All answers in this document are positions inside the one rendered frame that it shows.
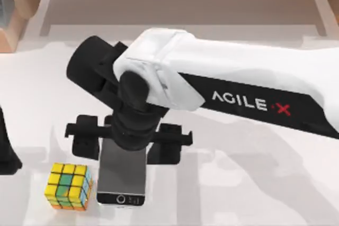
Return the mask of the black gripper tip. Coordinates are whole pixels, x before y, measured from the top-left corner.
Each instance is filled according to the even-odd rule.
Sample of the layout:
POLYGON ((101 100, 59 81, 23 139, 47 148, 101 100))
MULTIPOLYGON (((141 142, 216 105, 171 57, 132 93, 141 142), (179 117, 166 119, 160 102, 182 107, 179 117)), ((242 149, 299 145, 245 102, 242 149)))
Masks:
POLYGON ((14 175, 22 166, 21 160, 11 146, 4 113, 0 107, 0 176, 14 175))

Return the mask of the colourful puzzle cube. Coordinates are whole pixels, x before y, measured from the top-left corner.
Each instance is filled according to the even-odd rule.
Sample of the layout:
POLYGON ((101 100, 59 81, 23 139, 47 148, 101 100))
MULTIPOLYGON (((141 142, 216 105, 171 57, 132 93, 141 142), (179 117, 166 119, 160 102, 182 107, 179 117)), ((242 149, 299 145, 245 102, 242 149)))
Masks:
POLYGON ((54 209, 85 211, 93 187, 87 165, 54 163, 44 196, 54 209))

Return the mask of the wooden cupboard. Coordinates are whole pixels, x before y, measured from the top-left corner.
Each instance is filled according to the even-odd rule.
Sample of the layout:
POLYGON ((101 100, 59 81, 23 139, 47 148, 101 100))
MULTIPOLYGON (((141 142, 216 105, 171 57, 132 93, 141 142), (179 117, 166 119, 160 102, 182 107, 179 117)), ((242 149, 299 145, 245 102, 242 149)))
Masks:
POLYGON ((0 0, 0 53, 12 53, 41 0, 0 0))

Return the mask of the black smartphone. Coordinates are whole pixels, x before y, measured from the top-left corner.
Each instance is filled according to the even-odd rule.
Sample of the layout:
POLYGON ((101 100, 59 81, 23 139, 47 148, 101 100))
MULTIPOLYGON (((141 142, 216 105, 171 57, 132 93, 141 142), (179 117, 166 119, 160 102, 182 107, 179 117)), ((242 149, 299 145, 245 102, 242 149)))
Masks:
POLYGON ((127 151, 103 138, 96 200, 102 205, 142 206, 146 196, 147 150, 127 151))

